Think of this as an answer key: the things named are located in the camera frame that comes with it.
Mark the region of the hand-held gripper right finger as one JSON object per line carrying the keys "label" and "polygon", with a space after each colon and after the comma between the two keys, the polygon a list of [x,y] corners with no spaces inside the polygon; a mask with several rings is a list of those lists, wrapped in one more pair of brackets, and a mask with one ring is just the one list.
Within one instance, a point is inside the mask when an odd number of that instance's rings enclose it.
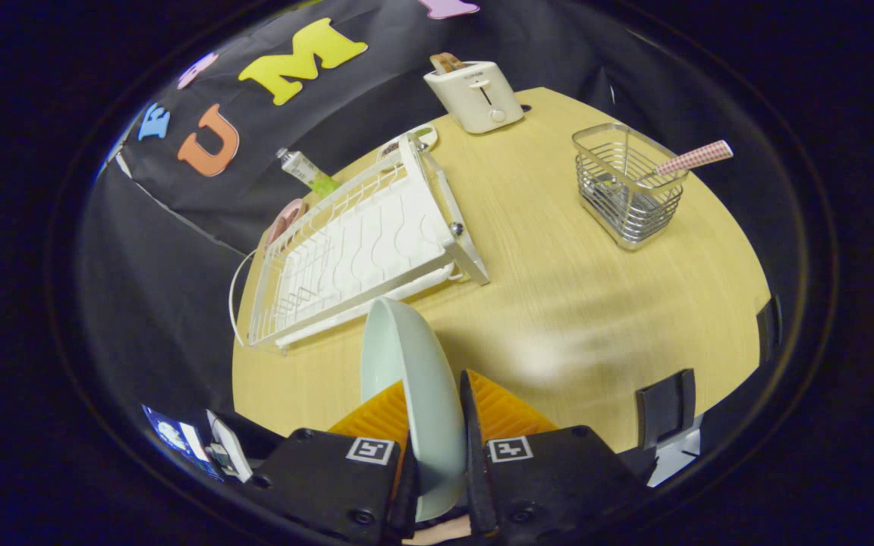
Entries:
{"label": "hand-held gripper right finger", "polygon": [[603,543],[652,489],[589,426],[557,426],[466,369],[466,494],[476,543]]}

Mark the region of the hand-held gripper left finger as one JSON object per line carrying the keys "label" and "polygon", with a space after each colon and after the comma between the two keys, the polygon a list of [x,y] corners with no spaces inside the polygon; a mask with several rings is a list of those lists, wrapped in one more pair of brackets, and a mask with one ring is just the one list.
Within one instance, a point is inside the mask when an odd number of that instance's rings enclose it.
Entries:
{"label": "hand-held gripper left finger", "polygon": [[419,476],[402,381],[328,431],[299,428],[250,474],[247,494],[282,518],[346,543],[415,532]]}

